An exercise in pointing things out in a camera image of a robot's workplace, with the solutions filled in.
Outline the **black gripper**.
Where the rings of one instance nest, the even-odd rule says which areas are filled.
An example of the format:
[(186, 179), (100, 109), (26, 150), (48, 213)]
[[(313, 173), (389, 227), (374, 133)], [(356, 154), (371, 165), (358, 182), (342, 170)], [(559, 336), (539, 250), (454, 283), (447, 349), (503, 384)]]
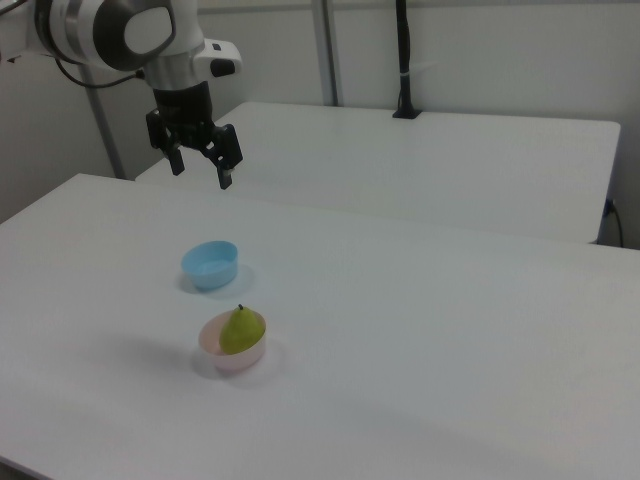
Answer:
[(232, 172), (243, 160), (235, 127), (216, 126), (212, 119), (209, 84), (203, 81), (180, 90), (154, 89), (156, 109), (146, 115), (150, 145), (168, 159), (172, 174), (179, 176), (185, 166), (180, 143), (202, 154), (215, 166), (219, 186), (229, 188)]

